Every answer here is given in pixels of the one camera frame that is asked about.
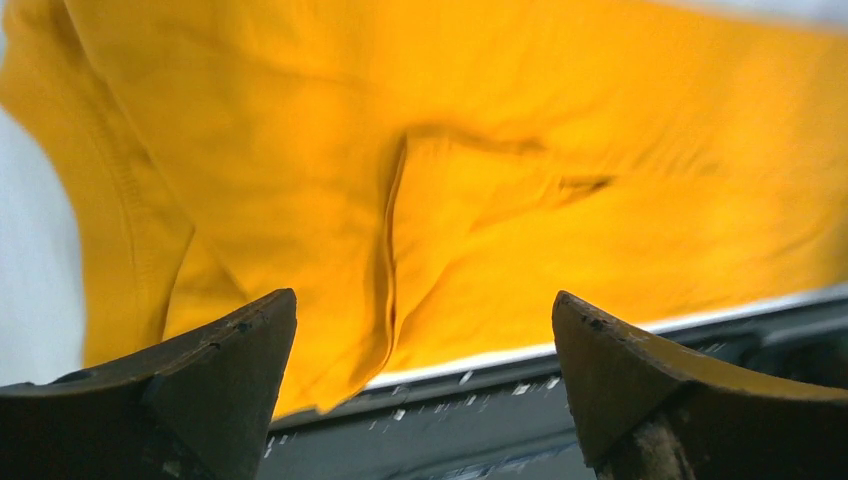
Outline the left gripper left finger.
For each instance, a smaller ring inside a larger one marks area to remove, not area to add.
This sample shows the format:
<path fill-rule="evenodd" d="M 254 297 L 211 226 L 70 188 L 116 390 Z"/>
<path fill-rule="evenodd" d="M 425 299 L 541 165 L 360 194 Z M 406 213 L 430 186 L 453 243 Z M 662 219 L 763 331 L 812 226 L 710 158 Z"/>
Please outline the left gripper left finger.
<path fill-rule="evenodd" d="M 274 291 L 44 385 L 1 390 L 5 479 L 253 479 L 296 331 Z"/>

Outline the yellow t-shirt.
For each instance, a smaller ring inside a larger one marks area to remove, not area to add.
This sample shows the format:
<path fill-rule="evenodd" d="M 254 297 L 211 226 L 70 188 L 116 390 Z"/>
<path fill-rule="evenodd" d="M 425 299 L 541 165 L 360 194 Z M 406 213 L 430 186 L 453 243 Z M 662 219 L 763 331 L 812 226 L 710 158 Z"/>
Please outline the yellow t-shirt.
<path fill-rule="evenodd" d="M 5 1 L 1 380 L 280 288 L 276 417 L 847 293 L 843 1 Z"/>

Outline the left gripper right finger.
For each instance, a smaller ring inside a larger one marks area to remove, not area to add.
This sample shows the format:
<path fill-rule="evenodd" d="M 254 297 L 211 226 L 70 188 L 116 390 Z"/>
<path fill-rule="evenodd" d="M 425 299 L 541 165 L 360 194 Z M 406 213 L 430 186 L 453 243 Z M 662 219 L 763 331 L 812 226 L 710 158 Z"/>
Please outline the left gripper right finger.
<path fill-rule="evenodd" d="M 843 479 L 847 393 L 758 373 L 560 292 L 555 345 L 601 479 Z"/>

